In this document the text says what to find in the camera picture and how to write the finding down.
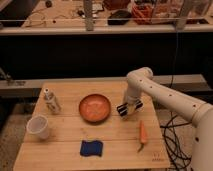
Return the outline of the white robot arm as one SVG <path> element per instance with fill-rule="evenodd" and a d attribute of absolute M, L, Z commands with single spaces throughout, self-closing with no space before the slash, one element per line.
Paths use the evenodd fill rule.
<path fill-rule="evenodd" d="M 144 92 L 190 122 L 196 128 L 191 169 L 213 171 L 213 105 L 160 85 L 152 78 L 153 72 L 148 67 L 129 72 L 124 102 L 133 105 Z"/>

